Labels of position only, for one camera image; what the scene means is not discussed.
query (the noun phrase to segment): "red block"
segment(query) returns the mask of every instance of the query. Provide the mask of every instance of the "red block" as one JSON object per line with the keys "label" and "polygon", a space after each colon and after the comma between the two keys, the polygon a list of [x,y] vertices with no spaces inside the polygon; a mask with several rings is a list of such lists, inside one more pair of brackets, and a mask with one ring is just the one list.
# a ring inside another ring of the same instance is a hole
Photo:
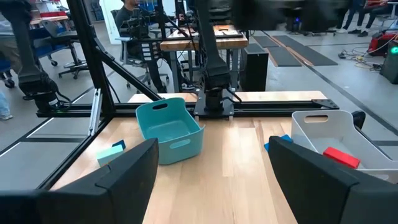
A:
{"label": "red block", "polygon": [[361,163],[359,159],[347,153],[341,152],[334,147],[327,148],[325,152],[323,152],[323,155],[354,169],[358,168],[359,163]]}

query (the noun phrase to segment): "white plastic bin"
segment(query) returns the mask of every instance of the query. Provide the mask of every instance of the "white plastic bin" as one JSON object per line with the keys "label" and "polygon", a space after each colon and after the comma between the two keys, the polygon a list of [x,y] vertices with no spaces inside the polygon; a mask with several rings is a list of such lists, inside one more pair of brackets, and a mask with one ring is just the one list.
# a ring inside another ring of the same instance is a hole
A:
{"label": "white plastic bin", "polygon": [[[307,117],[327,120],[306,122]],[[351,113],[342,110],[298,111],[292,115],[294,143],[319,154],[334,147],[361,160],[358,170],[393,184],[398,183],[398,161],[390,160],[354,127]]]}

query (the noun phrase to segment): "gray floor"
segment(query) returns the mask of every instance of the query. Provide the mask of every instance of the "gray floor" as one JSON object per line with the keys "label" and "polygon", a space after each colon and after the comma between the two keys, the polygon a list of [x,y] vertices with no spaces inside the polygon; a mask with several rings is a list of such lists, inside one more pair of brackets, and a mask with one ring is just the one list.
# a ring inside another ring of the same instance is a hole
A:
{"label": "gray floor", "polygon": [[[95,27],[106,50],[119,58],[120,46],[109,43],[104,24],[96,24]],[[286,35],[284,31],[267,33],[270,35]],[[338,62],[339,65],[313,67],[312,69],[308,67],[276,68],[269,62],[267,91],[320,90],[343,110],[367,111],[369,114],[364,132],[371,139],[375,141],[398,141],[397,133],[394,134],[388,130],[389,126],[398,128],[398,119],[396,119],[398,86],[390,84],[378,73],[356,67],[354,62],[340,60],[337,57],[337,54],[344,49],[351,50],[355,47],[365,47],[358,49],[365,51],[368,44],[364,43],[368,43],[370,37],[357,38],[348,34],[338,34],[335,37],[331,34],[321,37],[289,36],[304,45],[311,46],[314,50]],[[79,56],[84,58],[78,45],[76,45],[76,49]],[[72,60],[67,50],[57,52],[52,56],[60,65]],[[379,63],[383,61],[379,57],[370,60]],[[76,103],[92,102],[94,90],[88,72],[81,72],[78,80],[74,80],[72,75],[64,75],[63,79],[59,79],[57,73],[63,70],[62,66],[51,66],[47,58],[42,58],[40,61],[45,71],[57,82],[62,93],[71,99],[77,98]],[[143,69],[140,68],[125,67],[137,76],[144,73]],[[126,81],[117,73],[113,73],[109,67],[105,66],[105,70],[121,101],[127,102],[136,90],[134,88],[128,90]],[[160,72],[170,74],[170,69],[166,63],[162,64]],[[0,85],[0,90],[5,92],[6,97],[8,97],[11,111],[15,116],[10,121],[0,122],[0,149],[8,149],[5,154],[0,156],[0,190],[34,189],[68,156],[77,145],[77,141],[86,137],[88,119],[54,118],[48,120],[37,118],[34,102],[24,101],[18,88],[9,90]],[[32,128],[43,122],[46,122],[46,125],[38,131],[28,133]],[[21,137],[35,138],[35,141],[42,141],[42,138],[52,138],[54,141],[64,143],[22,142],[14,147],[9,147]],[[398,146],[382,146],[381,148],[393,159],[398,159]]]}

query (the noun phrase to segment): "teal plastic bin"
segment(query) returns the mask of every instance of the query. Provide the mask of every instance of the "teal plastic bin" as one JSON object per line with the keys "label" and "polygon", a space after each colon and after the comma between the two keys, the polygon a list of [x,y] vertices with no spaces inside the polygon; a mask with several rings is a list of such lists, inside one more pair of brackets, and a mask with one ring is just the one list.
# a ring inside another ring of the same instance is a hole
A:
{"label": "teal plastic bin", "polygon": [[159,140],[159,164],[172,164],[201,153],[205,127],[199,127],[188,113],[183,98],[141,105],[136,115],[144,139]]}

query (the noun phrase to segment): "wooden table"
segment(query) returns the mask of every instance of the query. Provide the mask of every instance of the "wooden table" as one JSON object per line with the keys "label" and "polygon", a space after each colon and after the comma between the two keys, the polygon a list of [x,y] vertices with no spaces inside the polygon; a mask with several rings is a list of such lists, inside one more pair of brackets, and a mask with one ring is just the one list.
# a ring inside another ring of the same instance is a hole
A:
{"label": "wooden table", "polygon": [[[228,31],[224,31],[225,33],[236,33],[237,30],[233,26],[213,26],[214,32],[217,36],[225,35],[223,31],[220,29],[228,29]],[[176,30],[172,34],[170,34],[167,38],[173,39],[176,37],[184,37],[183,34],[179,34],[179,31]],[[220,50],[227,50],[227,65],[229,66],[229,55],[232,51],[232,66],[231,66],[231,83],[233,88],[237,88],[238,86],[238,63],[239,63],[239,50],[245,48],[248,45],[247,38],[243,35],[239,38],[225,38],[225,39],[217,39],[216,40],[217,47]],[[178,93],[180,90],[180,85],[178,83],[178,71],[177,71],[177,51],[185,51],[189,50],[188,53],[188,66],[189,66],[189,76],[190,79],[193,79],[193,65],[192,65],[192,54],[191,50],[199,49],[199,41],[198,39],[194,40],[176,40],[176,41],[163,41],[160,43],[160,48],[165,52],[170,52],[171,59],[171,69],[173,73],[173,86],[174,92]]]}
{"label": "wooden table", "polygon": [[[238,93],[243,100],[311,100],[320,91]],[[189,93],[164,94],[195,101]],[[134,95],[130,102],[149,102]],[[159,166],[144,223],[296,223],[264,149],[269,136],[291,132],[291,118],[233,118],[206,125],[199,156]],[[53,186],[58,189],[100,168],[95,155],[124,139],[143,141],[135,118],[115,118]]]}
{"label": "wooden table", "polygon": [[40,24],[43,20],[48,20],[48,21],[53,21],[53,22],[64,21],[64,20],[68,20],[68,16],[53,16],[53,17],[34,19],[30,22],[30,24],[32,26],[34,26],[34,25]]}

